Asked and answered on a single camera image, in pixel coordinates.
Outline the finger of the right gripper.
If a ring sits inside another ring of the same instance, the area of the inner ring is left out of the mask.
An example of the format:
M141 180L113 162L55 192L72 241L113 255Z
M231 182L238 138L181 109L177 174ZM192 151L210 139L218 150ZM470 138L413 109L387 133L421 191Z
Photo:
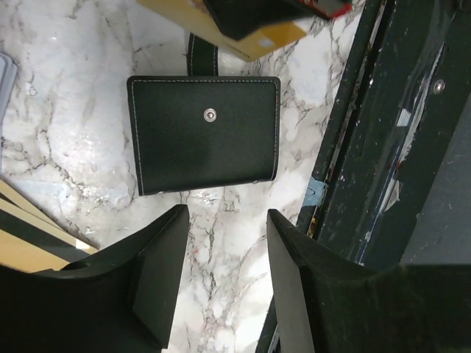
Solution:
M313 16L329 21L352 8L349 0L207 0L204 4L219 31L233 40L287 21Z

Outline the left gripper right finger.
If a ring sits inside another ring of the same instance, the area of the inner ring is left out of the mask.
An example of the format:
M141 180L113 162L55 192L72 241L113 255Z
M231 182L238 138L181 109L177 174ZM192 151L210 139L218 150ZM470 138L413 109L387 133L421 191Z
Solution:
M468 352L470 267L374 271L302 234L278 210L266 222L283 352Z

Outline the black leather card holder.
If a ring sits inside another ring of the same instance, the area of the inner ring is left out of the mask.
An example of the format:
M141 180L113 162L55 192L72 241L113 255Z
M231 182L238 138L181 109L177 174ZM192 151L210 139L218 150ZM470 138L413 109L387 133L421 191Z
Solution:
M220 75L218 49L196 35L188 41L187 70L127 80L138 192L275 179L280 80Z

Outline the silver grey credit card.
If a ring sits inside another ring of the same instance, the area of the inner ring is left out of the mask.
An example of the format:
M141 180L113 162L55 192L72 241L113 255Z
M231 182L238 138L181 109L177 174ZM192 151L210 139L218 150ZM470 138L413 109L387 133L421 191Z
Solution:
M12 58L5 53L1 53L1 121L7 109L8 101L15 84L15 78L18 71L17 65Z

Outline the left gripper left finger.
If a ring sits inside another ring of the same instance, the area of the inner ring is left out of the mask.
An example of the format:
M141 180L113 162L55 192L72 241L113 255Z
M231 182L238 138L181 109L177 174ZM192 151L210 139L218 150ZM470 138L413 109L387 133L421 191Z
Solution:
M161 352L169 345L189 233L173 206L58 271L1 267L3 352Z

